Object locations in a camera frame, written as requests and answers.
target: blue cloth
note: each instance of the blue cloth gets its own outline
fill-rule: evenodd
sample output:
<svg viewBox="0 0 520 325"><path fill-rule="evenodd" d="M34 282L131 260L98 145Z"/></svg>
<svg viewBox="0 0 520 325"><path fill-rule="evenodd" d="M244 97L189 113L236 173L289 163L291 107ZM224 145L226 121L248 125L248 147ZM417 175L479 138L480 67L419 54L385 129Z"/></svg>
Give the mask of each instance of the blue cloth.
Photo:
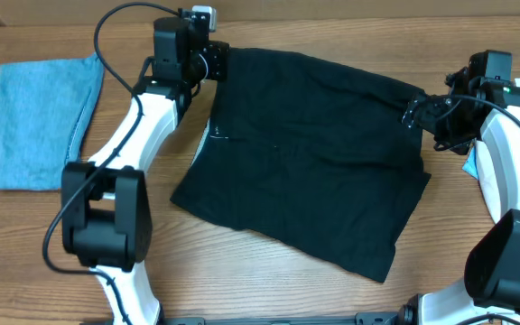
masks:
<svg viewBox="0 0 520 325"><path fill-rule="evenodd" d="M475 154L475 147L469 153L469 158L462 166L462 170L468 172L470 176L476 178L478 180L478 172L477 172L477 155Z"/></svg>
<svg viewBox="0 0 520 325"><path fill-rule="evenodd" d="M57 190L77 161L104 68L86 59L0 67L0 190Z"/></svg>

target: wire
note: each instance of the wire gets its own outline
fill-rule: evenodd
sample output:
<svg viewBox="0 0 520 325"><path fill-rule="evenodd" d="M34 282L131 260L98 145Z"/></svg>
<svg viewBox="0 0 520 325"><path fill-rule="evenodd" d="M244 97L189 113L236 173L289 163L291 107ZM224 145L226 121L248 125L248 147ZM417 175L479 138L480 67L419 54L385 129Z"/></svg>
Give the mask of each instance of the wire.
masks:
<svg viewBox="0 0 520 325"><path fill-rule="evenodd" d="M452 85L450 85L449 95L452 95L452 92L455 91L455 85L457 84L457 77L452 81Z"/></svg>
<svg viewBox="0 0 520 325"><path fill-rule="evenodd" d="M455 109L457 109L457 107L460 105L460 102L461 102L461 101L462 101L462 99L459 99L459 100L457 101L457 103L456 103L453 107L451 107L448 111L446 111L443 115L441 115L441 116L435 118L435 121L437 121L437 122L438 122L438 121L441 121L443 118L449 116L450 113L452 113L452 111L454 111Z"/></svg>
<svg viewBox="0 0 520 325"><path fill-rule="evenodd" d="M518 320L513 320L510 317L507 317L507 316L504 316L501 314L495 314L495 313L489 313L486 315L475 316L473 318L469 318L468 320L464 320L460 323L457 323L457 325L469 325L469 324L474 324L478 321L483 321L483 320L504 320L509 324L520 325L520 321L518 321Z"/></svg>
<svg viewBox="0 0 520 325"><path fill-rule="evenodd" d="M114 148L114 151L107 157L107 159L103 163L101 163L96 168L96 170L94 170L89 175L89 177L86 178L86 180L73 193L71 198L67 202L65 202L63 207L60 209L58 214L55 216L53 221L50 223L50 226L47 229L47 232L45 233L45 238L43 239L43 244L42 244L43 261L45 261L45 264L52 271L60 273L60 274L95 275L95 276L99 276L99 277L104 278L106 280L106 282L107 282L107 285L111 286L112 290L114 291L114 295L116 297L117 308L120 311L120 314L122 316L122 319L123 319L124 323L127 323L129 325L132 325L132 322L129 320L127 313L125 313L124 304L122 303L122 297L121 297L121 295L119 293L119 290L117 289L117 286L116 286L116 283L114 282L114 279L112 279L108 274L106 274L106 273L104 273L102 271L99 271L99 270L95 270L95 271L91 271L91 270L68 270L68 269L59 268L50 259L50 256L49 256L49 246L50 246L50 241L51 241L51 235L53 235L53 231L55 230L55 228L60 223L61 219L63 218L63 215L65 215L66 211L68 211L70 209L70 207L73 204L74 200L79 195L81 195L81 194L85 195L84 192L88 189L88 185L93 180L96 179L96 177L99 175L100 172L102 172L104 169L106 169L107 165L111 161L113 161L114 158L117 157L119 152L124 147L125 143L127 143L127 141L130 139L130 137L134 133L134 131L137 128L137 126L140 124L140 120L142 119L142 115L144 114L144 110L143 110L143 107L142 107L142 101L137 96L137 94L135 94L133 88L127 82L125 82L125 80L119 74L117 74L117 72L114 71L114 69L109 65L109 63L106 62L106 59L104 59L104 56L102 55L101 51L99 50L99 45L98 45L99 31L100 31L102 25L104 24L104 22L107 20L107 18L109 18L112 14L114 14L114 13L116 13L116 12L118 12L118 11L124 9L124 8L131 7L131 6L147 6L147 7L152 7L152 8L163 10L164 12L169 13L169 14L174 14L174 15L177 15L177 16L180 15L179 13L173 11L172 9L169 9L169 8L164 7L162 5L151 4L151 3L146 3L146 2L133 2L133 3L127 3L127 4L123 4L123 5L119 5L119 6L115 7L114 9L110 10L109 12L107 12L99 20L99 22L97 23L96 30L94 31L94 49L96 51L97 58L101 61L101 63L106 68L106 70L109 71L109 73L111 73L112 76L114 76L114 78L116 78L117 81L119 81L122 84L122 86L124 86L124 88L127 89L127 91L130 92L130 94L132 94L132 97L137 102L137 108L138 108L137 118L135 119L134 123L132 124L132 127L130 127L130 129L127 132L127 134L125 134L125 136L122 139L122 141L116 146L116 148Z"/></svg>
<svg viewBox="0 0 520 325"><path fill-rule="evenodd" d="M449 144L449 145L442 145L442 143L437 142L436 144L434 144L434 146L432 148L434 149L434 151L438 151L438 152L447 151L450 149L455 149L457 147L460 147L471 140L473 140L473 138L468 138L468 139L466 138L464 140L459 141L457 144Z"/></svg>
<svg viewBox="0 0 520 325"><path fill-rule="evenodd" d="M138 80L145 76L145 72L148 71L148 68L150 68L150 65L152 65L154 60L155 60L155 58L153 56L145 58L144 65L142 66L142 69L140 70L140 77L138 77Z"/></svg>
<svg viewBox="0 0 520 325"><path fill-rule="evenodd" d="M502 108L501 106L495 104L495 103L492 103L488 100L485 100L485 99L480 99L480 98L476 98L476 97L472 97L472 96L468 96L468 95L442 95L442 96L433 96L433 97L430 97L430 98L427 98L426 100L424 100L423 102L420 102L417 104L418 105L421 105L423 103L426 103L426 102L433 102L433 101L436 101L436 100L440 100L440 99L467 99L467 100L471 100L473 102L477 102L477 103L481 103L481 104L484 104L484 105L487 105L495 110L497 110L499 113L503 114L504 116L508 117L511 121L513 121L513 123L515 123L519 128L520 128L520 121L518 118L516 118L514 115L512 115L511 113L509 113L506 109Z"/></svg>
<svg viewBox="0 0 520 325"><path fill-rule="evenodd" d="M199 93L200 93L200 90L202 89L202 83L199 82L198 83L198 86L196 86L196 91L194 91L193 94L191 94L191 97L192 98L195 98Z"/></svg>

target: black cable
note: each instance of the black cable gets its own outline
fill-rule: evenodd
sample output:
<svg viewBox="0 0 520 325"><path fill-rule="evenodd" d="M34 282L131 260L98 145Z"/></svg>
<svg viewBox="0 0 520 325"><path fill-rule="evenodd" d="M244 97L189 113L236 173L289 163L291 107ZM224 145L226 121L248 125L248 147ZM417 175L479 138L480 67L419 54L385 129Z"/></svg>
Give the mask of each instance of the black cable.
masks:
<svg viewBox="0 0 520 325"><path fill-rule="evenodd" d="M438 122L438 121L441 121L443 118L447 117L450 115L450 113L452 113L452 111L454 111L455 109L457 109L457 107L460 105L460 102L462 101L462 99L459 99L457 101L457 103L451 107L448 111L446 111L444 114L442 114L441 116L435 118L435 121Z"/></svg>
<svg viewBox="0 0 520 325"><path fill-rule="evenodd" d="M199 82L198 83L198 86L196 86L196 91L194 91L193 94L191 94L191 97L192 98L195 98L199 93L200 93L200 90L202 89L202 83Z"/></svg>
<svg viewBox="0 0 520 325"><path fill-rule="evenodd" d="M457 323L457 325L470 325L470 324L474 324L478 321L483 321L483 320L504 320L509 324L520 325L520 321L518 321L518 320L513 320L510 317L507 317L507 316L504 316L501 314L495 314L495 313L489 313L486 315L475 316L473 318L469 318L468 320L464 320L460 323Z"/></svg>
<svg viewBox="0 0 520 325"><path fill-rule="evenodd" d="M107 18L109 18L112 14L114 14L114 13L116 13L116 12L118 12L118 11L124 9L124 8L131 7L131 6L148 6L148 7L152 7L152 8L163 10L164 12L169 13L169 14L174 14L174 15L177 15L177 16L180 15L177 12L173 11L172 9L166 8L166 7L162 6L162 5L151 4L151 3L146 3L146 2L133 2L133 3L123 4L123 5L119 5L119 6L115 7L114 9L110 10L109 12L107 12L107 14L105 14L99 20L99 22L97 23L96 30L94 32L94 49L96 50L97 58L101 61L101 63L106 68L106 70L109 71L109 73L111 73L112 76L114 76L114 78L116 78L117 81L119 81L124 86L124 88L127 89L127 91L130 92L130 94L132 94L132 97L137 102L137 108L138 108L137 118L134 121L134 124L132 125L132 127L127 132L127 134L125 134L125 136L122 139L122 141L117 145L116 148L114 148L114 151L107 157L107 159L103 163L101 163L96 168L96 170L94 170L89 175L89 177L86 178L86 180L73 193L71 198L67 202L65 202L65 204L60 209L58 214L55 216L55 218L51 222L49 228L47 229L47 232L45 233L45 238L43 239L43 245L42 245L43 261L45 261L45 264L52 271L60 273L60 274L95 275L95 276L100 276L100 277L104 278L107 281L107 285L111 286L112 290L114 291L114 295L116 297L116 302L117 302L117 308L119 309L119 311L120 311L120 313L122 315L123 321L125 323L129 324L129 325L132 325L132 322L129 320L127 313L125 313L124 304L122 303L122 297L121 297L119 291L117 290L116 283L114 282L114 279L112 279L109 275L107 275L106 273L104 273L102 271L68 270L68 269L59 268L50 259L50 256L49 256L49 246L50 246L50 241L51 241L51 235L53 235L53 231L55 230L55 228L60 223L60 221L63 218L63 215L66 213L66 211L69 210L69 208L70 208L71 204L73 203L73 201L78 197L78 195L80 195L80 194L85 195L86 194L85 190L87 190L88 185L99 175L99 173L101 171L103 171L107 167L107 165L112 160L114 160L114 158L117 157L119 152L124 147L125 143L129 140L129 138L132 136L132 134L134 133L134 131L137 128L137 126L140 124L140 120L142 119L142 115L144 114L144 110L143 110L143 107L142 107L142 101L137 96L137 94L134 93L134 90L132 89L132 87L129 84L127 84L127 82L125 82L125 80L119 74L117 74L117 72L115 72L114 69L106 62L106 59L104 59L104 56L102 55L101 51L99 50L99 45L98 45L99 31L100 31L102 25L104 24L104 22L107 20Z"/></svg>
<svg viewBox="0 0 520 325"><path fill-rule="evenodd" d="M144 60L144 65L142 66L142 69L140 70L140 77L138 77L138 80L145 77L145 72L148 71L148 68L152 65L153 61L155 60L154 57L147 57Z"/></svg>
<svg viewBox="0 0 520 325"><path fill-rule="evenodd" d="M448 144L448 145L442 145L441 143L437 142L436 144L434 144L434 146L432 148L434 149L434 151L438 151L438 152L447 151L447 150L454 149L456 147L462 146L466 142L471 141L472 139L473 138L468 138L468 139L465 138L464 140L460 140L456 144Z"/></svg>
<svg viewBox="0 0 520 325"><path fill-rule="evenodd" d="M452 95L452 92L455 91L455 85L457 84L457 78L452 81L452 85L450 85L449 95Z"/></svg>
<svg viewBox="0 0 520 325"><path fill-rule="evenodd" d="M427 98L426 100L424 100L423 102L419 102L417 103L417 106L418 105L421 105L421 104L424 104L426 102L433 102L433 101L436 101L436 100L441 100L441 99L467 99L467 100L471 100L471 101L474 101L474 102L477 102L477 103L481 103L481 104L484 104L484 105L487 105L495 110L497 110L499 113L503 114L504 116L508 117L511 121L513 121L513 123L515 123L519 128L520 128L520 121L518 118L516 118L514 115L512 115L511 113L509 113L506 109L502 108L501 106L495 104L495 103L492 103L488 100L485 100L485 99L480 99L480 98L476 98L476 97L472 97L472 96L469 96L469 95L442 95L442 96L433 96L433 97L430 97L430 98Z"/></svg>

